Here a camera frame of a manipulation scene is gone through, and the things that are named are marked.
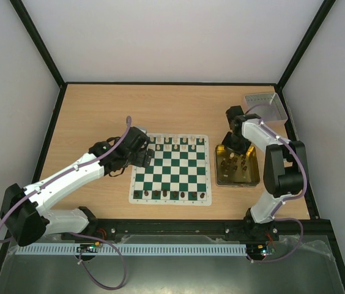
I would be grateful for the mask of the gold metal tin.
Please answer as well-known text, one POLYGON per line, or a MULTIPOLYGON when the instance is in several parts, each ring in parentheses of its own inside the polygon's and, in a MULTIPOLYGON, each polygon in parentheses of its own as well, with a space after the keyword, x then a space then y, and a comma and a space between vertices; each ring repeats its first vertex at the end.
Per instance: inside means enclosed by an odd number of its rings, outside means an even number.
POLYGON ((227 161, 231 152, 223 145, 215 148, 215 180, 218 186, 231 187, 256 187, 260 183, 259 167, 256 148, 250 146, 245 154, 234 154, 231 166, 227 166, 227 161), (221 170, 221 162, 225 162, 225 170, 221 170))

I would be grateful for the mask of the green white chess board mat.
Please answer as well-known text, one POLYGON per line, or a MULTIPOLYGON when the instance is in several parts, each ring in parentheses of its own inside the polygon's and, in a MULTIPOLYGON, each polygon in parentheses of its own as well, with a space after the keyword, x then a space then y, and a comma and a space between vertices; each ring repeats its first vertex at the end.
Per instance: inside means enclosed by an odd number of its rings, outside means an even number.
POLYGON ((146 168, 133 167, 128 200, 131 204, 144 205, 189 205, 209 206, 212 204, 212 184, 210 172, 209 138, 195 134, 149 133, 149 148, 154 150, 154 158, 146 168), (162 197, 161 191, 168 196, 162 197), (178 198, 173 198, 178 191, 178 198), (201 199, 200 193, 206 194, 201 199))

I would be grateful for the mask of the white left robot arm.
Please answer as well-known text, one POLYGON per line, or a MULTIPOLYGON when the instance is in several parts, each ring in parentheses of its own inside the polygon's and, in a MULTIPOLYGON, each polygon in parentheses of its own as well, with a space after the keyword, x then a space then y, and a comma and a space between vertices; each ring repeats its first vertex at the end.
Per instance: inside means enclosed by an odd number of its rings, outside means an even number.
POLYGON ((6 227, 19 246, 28 246, 51 234, 93 235, 98 220, 85 206, 53 210, 64 197, 104 176, 117 177, 132 165, 148 167, 154 156, 146 130, 128 126, 120 137, 111 137, 89 148, 74 163, 39 182, 9 186, 0 210, 0 228, 6 227))

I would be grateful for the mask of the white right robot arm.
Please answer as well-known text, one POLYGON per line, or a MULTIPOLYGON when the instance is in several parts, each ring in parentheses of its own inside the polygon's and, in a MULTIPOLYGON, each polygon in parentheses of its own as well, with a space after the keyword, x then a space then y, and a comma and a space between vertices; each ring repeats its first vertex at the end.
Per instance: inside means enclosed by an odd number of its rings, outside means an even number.
POLYGON ((265 191, 244 217, 243 232, 256 240, 265 232, 264 224, 274 221, 276 212, 288 201, 302 198, 308 188, 306 149, 301 141, 291 141, 272 130, 255 114, 245 114, 240 106, 226 111, 230 131, 222 141, 236 155, 247 153, 251 145, 265 155, 265 191))

